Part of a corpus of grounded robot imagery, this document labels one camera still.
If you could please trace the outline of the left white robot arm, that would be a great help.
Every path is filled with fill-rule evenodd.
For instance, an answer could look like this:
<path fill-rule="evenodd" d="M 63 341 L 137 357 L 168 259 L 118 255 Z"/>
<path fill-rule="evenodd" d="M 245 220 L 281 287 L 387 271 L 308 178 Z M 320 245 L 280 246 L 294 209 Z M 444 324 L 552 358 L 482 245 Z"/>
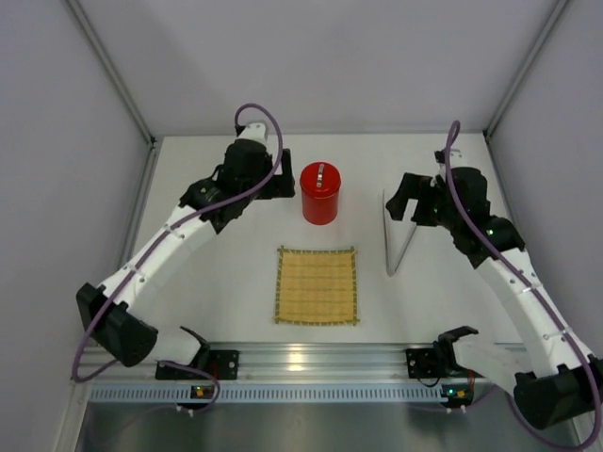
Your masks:
<path fill-rule="evenodd" d="M 75 299 L 84 329 L 118 363 L 145 359 L 204 364 L 209 345 L 186 327 L 175 332 L 152 325 L 149 311 L 161 287 L 202 245 L 239 218 L 255 200 L 291 198 L 295 181 L 291 152 L 276 173 L 263 142 L 238 138 L 213 173 L 192 183 L 170 217 L 139 252 L 98 285 L 85 283 Z"/>

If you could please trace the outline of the metal tongs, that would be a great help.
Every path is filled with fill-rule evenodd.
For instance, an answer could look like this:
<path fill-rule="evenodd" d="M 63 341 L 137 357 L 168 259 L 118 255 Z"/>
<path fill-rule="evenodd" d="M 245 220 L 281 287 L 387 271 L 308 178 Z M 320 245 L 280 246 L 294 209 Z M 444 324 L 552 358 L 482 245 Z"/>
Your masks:
<path fill-rule="evenodd" d="M 398 272 L 401 263 L 407 254 L 407 251 L 412 243 L 416 233 L 417 225 L 411 220 L 411 216 L 405 213 L 402 221 L 398 224 L 404 227 L 404 235 L 400 246 L 396 247 L 396 220 L 393 220 L 386 209 L 389 192 L 384 189 L 382 191 L 382 219 L 383 219 L 383 244 L 386 274 L 389 278 L 393 278 Z"/>

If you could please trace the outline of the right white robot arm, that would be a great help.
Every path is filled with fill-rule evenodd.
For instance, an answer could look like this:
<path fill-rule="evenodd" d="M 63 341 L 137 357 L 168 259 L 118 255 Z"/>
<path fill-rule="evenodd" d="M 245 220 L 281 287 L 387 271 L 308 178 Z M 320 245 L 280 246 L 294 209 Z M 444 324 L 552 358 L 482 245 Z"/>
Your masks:
<path fill-rule="evenodd" d="M 588 412 L 602 413 L 602 361 L 571 332 L 530 261 L 525 242 L 506 218 L 491 213 L 487 181 L 478 169 L 452 178 L 405 173 L 384 208 L 402 221 L 410 200 L 417 226 L 442 227 L 455 248 L 490 286 L 512 320 L 529 357 L 523 367 L 508 350 L 462 326 L 433 342 L 441 377 L 474 371 L 513 398 L 533 428 L 542 430 Z"/>

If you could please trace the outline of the red lid with handle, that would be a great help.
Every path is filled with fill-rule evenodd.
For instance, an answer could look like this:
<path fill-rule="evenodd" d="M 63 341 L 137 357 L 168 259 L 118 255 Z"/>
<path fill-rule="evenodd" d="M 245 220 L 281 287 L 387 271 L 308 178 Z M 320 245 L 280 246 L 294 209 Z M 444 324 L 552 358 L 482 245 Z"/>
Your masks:
<path fill-rule="evenodd" d="M 328 162 L 313 162 L 301 172 L 301 189 L 315 198 L 328 198 L 338 193 L 341 176 L 338 169 Z"/>

